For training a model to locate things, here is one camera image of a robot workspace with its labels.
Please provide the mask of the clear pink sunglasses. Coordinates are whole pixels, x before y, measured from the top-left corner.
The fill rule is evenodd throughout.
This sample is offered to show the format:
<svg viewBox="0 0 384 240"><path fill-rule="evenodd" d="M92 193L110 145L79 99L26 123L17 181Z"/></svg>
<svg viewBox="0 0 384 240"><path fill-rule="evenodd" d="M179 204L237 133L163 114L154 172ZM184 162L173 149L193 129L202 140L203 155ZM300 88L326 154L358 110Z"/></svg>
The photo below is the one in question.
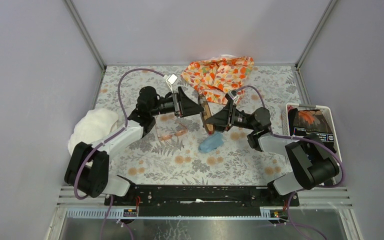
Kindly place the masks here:
<svg viewBox="0 0 384 240"><path fill-rule="evenodd" d="M158 121L155 125L157 138L160 142L171 140L174 137L181 137L188 133L189 129L178 119L168 118Z"/></svg>

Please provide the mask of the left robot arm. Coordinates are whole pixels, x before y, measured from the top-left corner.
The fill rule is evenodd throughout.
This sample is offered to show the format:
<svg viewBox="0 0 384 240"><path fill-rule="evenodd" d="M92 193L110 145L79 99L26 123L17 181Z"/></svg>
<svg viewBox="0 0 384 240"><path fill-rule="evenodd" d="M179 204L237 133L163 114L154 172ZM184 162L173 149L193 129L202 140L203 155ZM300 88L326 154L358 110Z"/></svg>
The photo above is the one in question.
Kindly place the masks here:
<svg viewBox="0 0 384 240"><path fill-rule="evenodd" d="M165 96L157 94L152 86L143 87L135 109L127 117L127 126L93 143L81 141L74 147L64 182L85 193L86 197L114 195L122 205L132 204L135 200L135 192L130 188L132 182L109 173L111 159L130 144L144 138L155 126L156 116L173 113L183 118L202 112L204 108L191 100L181 87Z"/></svg>

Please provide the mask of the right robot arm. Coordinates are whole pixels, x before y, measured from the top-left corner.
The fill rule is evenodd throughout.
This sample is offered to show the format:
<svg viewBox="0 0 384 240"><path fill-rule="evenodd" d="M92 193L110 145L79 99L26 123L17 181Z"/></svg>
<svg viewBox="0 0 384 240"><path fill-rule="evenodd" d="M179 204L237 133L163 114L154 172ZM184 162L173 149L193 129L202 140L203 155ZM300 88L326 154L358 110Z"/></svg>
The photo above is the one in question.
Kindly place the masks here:
<svg viewBox="0 0 384 240"><path fill-rule="evenodd" d="M316 134L305 137L274 134L271 114L264 107L246 113L230 102L205 123L217 132L232 127L250 129L247 142L252 149L282 155L289 161L292 171L267 184L266 198L273 206L281 205L290 193L311 190L340 174L338 156Z"/></svg>

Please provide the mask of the light blue cleaning cloth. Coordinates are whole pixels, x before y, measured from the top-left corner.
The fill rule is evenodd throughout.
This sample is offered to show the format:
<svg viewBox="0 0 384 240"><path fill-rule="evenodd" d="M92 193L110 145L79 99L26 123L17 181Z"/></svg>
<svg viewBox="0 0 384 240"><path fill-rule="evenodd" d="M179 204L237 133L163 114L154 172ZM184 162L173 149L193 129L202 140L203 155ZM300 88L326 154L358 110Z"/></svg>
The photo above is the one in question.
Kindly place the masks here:
<svg viewBox="0 0 384 240"><path fill-rule="evenodd" d="M199 144L198 151L201 153L210 153L221 147L223 144L223 135L220 132L215 132Z"/></svg>

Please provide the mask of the plaid glasses case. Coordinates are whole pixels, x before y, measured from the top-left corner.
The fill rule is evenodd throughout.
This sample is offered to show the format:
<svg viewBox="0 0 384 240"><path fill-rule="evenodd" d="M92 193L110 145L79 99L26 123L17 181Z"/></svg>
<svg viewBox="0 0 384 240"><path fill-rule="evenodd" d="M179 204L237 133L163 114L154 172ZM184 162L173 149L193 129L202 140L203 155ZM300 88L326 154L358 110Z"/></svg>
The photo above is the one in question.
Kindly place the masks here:
<svg viewBox="0 0 384 240"><path fill-rule="evenodd" d="M206 123L207 119L212 116L212 113L210 110L209 103L207 102L207 99L203 94L200 94L198 96L198 103L204 109L204 111L200 113L200 117L202 120L202 126L204 127L205 131L209 135L213 135L215 133L214 125Z"/></svg>

